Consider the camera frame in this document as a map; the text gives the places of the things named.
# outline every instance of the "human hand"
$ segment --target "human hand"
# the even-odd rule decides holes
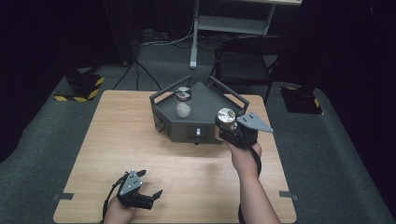
[[[113,197],[108,204],[104,224],[128,224],[137,208],[125,207],[120,200]]]
[[[232,145],[229,142],[226,142],[227,147],[231,151],[233,167],[238,173],[239,177],[250,177],[253,176],[257,178],[259,176],[257,172],[257,164],[254,161],[253,155],[249,150],[242,149]],[[253,149],[257,152],[257,154],[262,156],[262,146],[259,143],[256,143],[252,146]]]

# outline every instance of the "forearm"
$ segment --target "forearm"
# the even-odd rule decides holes
[[[256,176],[240,176],[241,209],[247,224],[280,223],[262,183]]]

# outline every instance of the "gray carpet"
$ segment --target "gray carpet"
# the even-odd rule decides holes
[[[205,49],[216,45],[200,46],[195,70],[189,69],[190,50],[175,46],[141,47],[137,60],[162,87],[186,75],[206,80],[213,52]],[[63,191],[101,94],[113,89],[126,70],[100,67],[97,74],[105,81],[90,102],[57,102],[49,96],[15,152],[0,164],[0,223],[53,223],[54,195]],[[142,68],[138,74],[139,90],[158,90]],[[136,78],[134,63],[116,90],[136,90]],[[296,223],[395,223],[326,95],[315,91],[323,115],[291,114],[280,86],[292,85],[275,83],[267,111],[290,191],[299,199]],[[239,91],[263,96],[265,89]]]

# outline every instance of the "hazard tape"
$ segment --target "hazard tape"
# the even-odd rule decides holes
[[[57,101],[74,101],[74,102],[87,102],[92,100],[99,92],[100,86],[102,85],[103,81],[105,80],[104,77],[99,78],[94,86],[94,90],[90,93],[88,97],[82,96],[73,96],[73,95],[54,95],[55,100]]]

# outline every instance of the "chair leg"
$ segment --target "chair leg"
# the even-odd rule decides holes
[[[267,92],[265,93],[265,96],[264,96],[264,104],[265,105],[267,104],[268,96],[270,95],[271,88],[272,88],[272,82],[268,85]]]

